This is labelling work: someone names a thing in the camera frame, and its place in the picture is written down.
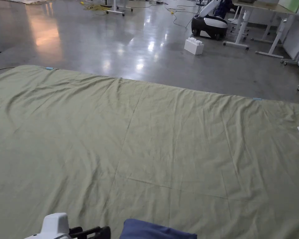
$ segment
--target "polished floor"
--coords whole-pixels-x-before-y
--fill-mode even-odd
[[[250,50],[224,47],[202,39],[202,55],[184,50],[192,13],[172,15],[165,8],[192,5],[165,0],[168,5],[135,8],[120,14],[96,15],[77,0],[42,5],[0,0],[0,68],[25,64],[130,78],[199,91],[299,103],[299,67],[283,66],[276,58],[257,55],[265,43],[249,41]],[[128,6],[150,6],[128,1]],[[197,7],[185,7],[197,12]],[[250,35],[259,35],[259,29]]]

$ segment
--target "white foam block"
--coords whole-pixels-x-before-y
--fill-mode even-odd
[[[196,40],[193,37],[189,37],[185,41],[184,49],[193,53],[194,55],[199,55],[203,52],[204,45],[201,41]]]

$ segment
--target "white robot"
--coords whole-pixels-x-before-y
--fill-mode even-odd
[[[216,40],[225,38],[227,22],[217,16],[209,16],[222,0],[212,0],[192,19],[192,33],[194,36],[210,37]]]
[[[88,235],[95,234],[88,239],[110,239],[110,227],[95,227],[83,231],[82,227],[69,228],[66,213],[54,213],[44,217],[41,232],[26,239],[87,239]]]

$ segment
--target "green bed sheet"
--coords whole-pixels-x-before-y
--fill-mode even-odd
[[[0,238],[137,218],[299,238],[299,105],[20,66],[0,75]]]

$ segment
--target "white desk leg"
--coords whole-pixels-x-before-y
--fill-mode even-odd
[[[117,11],[119,9],[119,6],[116,5],[116,0],[113,0],[113,10],[107,10],[107,13],[114,12],[114,13],[120,13],[122,16],[125,16],[125,12]]]
[[[265,33],[264,33],[264,35],[262,36],[262,38],[261,38],[261,39],[259,39],[259,38],[252,38],[252,39],[251,39],[252,41],[260,41],[260,42],[266,42],[266,43],[273,43],[273,41],[266,40],[266,38],[267,38],[268,32],[269,32],[269,30],[270,30],[270,27],[271,27],[272,22],[273,22],[274,18],[276,17],[276,15],[277,15],[276,12],[272,13],[272,16],[271,16],[271,18],[270,18],[270,21],[269,21],[269,23],[268,23],[268,25],[267,25],[267,28],[266,28]]]
[[[244,12],[245,12],[244,8],[241,7],[240,14],[239,14],[238,19],[237,19],[237,27],[236,27],[235,32],[234,32],[235,36],[238,35],[238,30],[239,30],[241,22],[243,20]]]
[[[249,18],[250,18],[250,15],[251,15],[252,11],[253,11],[252,8],[250,8],[250,9],[247,8],[247,9],[246,9],[245,19],[244,19],[244,21],[243,21],[243,24],[241,25],[241,28],[240,28],[240,30],[239,30],[239,33],[238,33],[238,36],[237,36],[236,41],[235,41],[235,42],[224,41],[224,42],[222,43],[223,45],[229,44],[229,45],[233,45],[233,46],[244,47],[244,48],[246,48],[246,50],[249,50],[249,46],[246,45],[246,44],[240,44],[240,41],[241,41],[241,39],[242,39],[242,37],[243,37],[244,30],[245,30],[245,28],[246,28],[246,26],[247,26],[247,23],[248,23],[248,21],[249,21]],[[239,25],[240,25],[240,20],[241,20],[240,17],[241,17],[241,15],[239,15],[239,18],[238,18],[237,29],[238,29],[238,27],[239,27]]]
[[[116,9],[123,8],[124,11],[125,11],[126,9],[130,9],[131,12],[133,12],[133,8],[131,8],[131,7],[126,7],[126,2],[127,2],[127,1],[128,1],[128,0],[124,0],[124,6],[117,6]]]
[[[282,32],[283,32],[283,30],[285,28],[285,24],[287,22],[287,18],[282,19],[281,22],[282,22],[282,24],[280,26],[279,32],[278,32],[276,38],[274,39],[269,52],[266,53],[266,52],[256,51],[255,53],[262,54],[262,55],[267,55],[267,56],[272,56],[272,57],[277,57],[277,58],[283,58],[282,55],[275,55],[275,54],[273,54],[273,50],[276,48],[276,45],[277,45],[277,43],[278,43],[278,41],[279,41],[279,39],[280,39],[280,37],[282,35]]]

